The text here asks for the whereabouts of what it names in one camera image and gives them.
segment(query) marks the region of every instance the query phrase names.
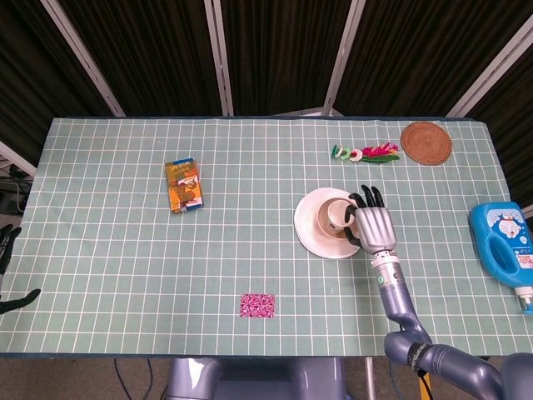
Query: metal pole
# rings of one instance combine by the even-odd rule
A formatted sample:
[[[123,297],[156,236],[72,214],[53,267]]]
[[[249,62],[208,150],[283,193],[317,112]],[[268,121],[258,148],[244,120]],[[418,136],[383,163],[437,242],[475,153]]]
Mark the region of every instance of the metal pole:
[[[368,400],[376,400],[376,387],[374,386],[374,368],[372,366],[372,357],[365,357],[365,369]]]

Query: orange box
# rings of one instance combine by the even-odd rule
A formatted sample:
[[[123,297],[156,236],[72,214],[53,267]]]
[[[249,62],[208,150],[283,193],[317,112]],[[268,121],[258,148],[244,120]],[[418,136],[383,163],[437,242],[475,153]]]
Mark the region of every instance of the orange box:
[[[197,163],[192,158],[165,163],[168,198],[173,213],[203,207],[202,186]]]

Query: blue detergent bottle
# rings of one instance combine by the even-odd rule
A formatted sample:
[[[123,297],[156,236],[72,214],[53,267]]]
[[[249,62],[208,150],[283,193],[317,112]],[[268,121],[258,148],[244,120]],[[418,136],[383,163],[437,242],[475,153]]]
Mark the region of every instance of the blue detergent bottle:
[[[475,206],[471,226],[481,263],[487,272],[514,288],[522,312],[533,315],[533,243],[515,202]]]

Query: black curtain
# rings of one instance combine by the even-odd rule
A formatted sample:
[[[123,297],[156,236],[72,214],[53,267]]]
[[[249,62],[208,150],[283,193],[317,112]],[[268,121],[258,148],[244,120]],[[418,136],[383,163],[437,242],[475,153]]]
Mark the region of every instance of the black curtain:
[[[487,124],[511,199],[522,207],[533,204],[533,47],[467,117]]]
[[[533,2],[366,2],[334,108],[444,116],[533,13]]]
[[[38,0],[0,2],[0,140],[37,165],[54,117],[109,116]]]
[[[221,114],[204,2],[60,3],[126,115]]]
[[[324,105],[350,0],[222,0],[236,115]]]

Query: cartoon label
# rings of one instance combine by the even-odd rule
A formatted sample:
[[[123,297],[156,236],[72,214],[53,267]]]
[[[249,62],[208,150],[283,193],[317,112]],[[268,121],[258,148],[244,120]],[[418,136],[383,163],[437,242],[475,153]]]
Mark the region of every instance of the cartoon label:
[[[522,213],[514,208],[494,209],[486,221],[492,230],[506,240],[522,268],[533,268],[533,247]]]

